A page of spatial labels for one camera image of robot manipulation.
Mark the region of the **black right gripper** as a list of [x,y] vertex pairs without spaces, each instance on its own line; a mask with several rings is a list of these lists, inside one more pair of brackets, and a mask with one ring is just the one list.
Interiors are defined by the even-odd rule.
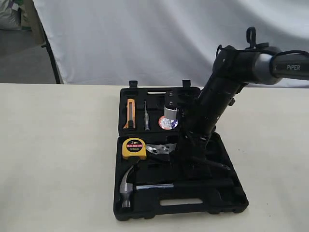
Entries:
[[192,167],[198,179],[211,179],[212,174],[207,161],[207,142],[196,138],[209,139],[216,123],[243,88],[244,84],[222,77],[211,77],[193,107],[185,116],[184,135],[179,135],[175,161],[182,174],[191,174]]

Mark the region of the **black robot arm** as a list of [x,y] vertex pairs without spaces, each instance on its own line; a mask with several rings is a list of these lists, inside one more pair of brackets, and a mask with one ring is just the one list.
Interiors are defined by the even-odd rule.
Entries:
[[267,43],[245,49],[218,47],[212,73],[205,86],[181,110],[175,162],[180,176],[201,179],[211,171],[229,171],[229,156],[216,124],[235,97],[249,84],[273,86],[282,79],[307,81],[309,54],[281,51]]

